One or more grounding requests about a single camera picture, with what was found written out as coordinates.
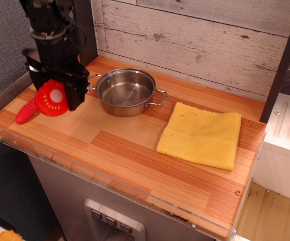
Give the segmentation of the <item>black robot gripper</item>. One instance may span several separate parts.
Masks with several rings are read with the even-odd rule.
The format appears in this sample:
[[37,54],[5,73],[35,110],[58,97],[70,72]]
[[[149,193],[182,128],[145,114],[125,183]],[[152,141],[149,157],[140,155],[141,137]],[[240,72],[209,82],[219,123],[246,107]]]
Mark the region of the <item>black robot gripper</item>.
[[36,49],[22,51],[34,87],[38,91],[49,79],[64,83],[69,110],[76,110],[85,101],[88,87],[87,70],[78,61],[86,39],[65,37],[56,43],[37,40],[36,45]]

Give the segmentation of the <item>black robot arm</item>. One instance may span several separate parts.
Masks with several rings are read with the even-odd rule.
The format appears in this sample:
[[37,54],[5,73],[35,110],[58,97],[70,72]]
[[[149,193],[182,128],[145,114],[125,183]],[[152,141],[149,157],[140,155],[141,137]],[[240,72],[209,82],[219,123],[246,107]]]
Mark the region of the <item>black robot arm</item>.
[[53,79],[64,85],[70,111],[84,102],[89,72],[79,62],[86,46],[86,33],[70,17],[71,1],[21,1],[30,21],[30,34],[36,48],[22,51],[37,90]]

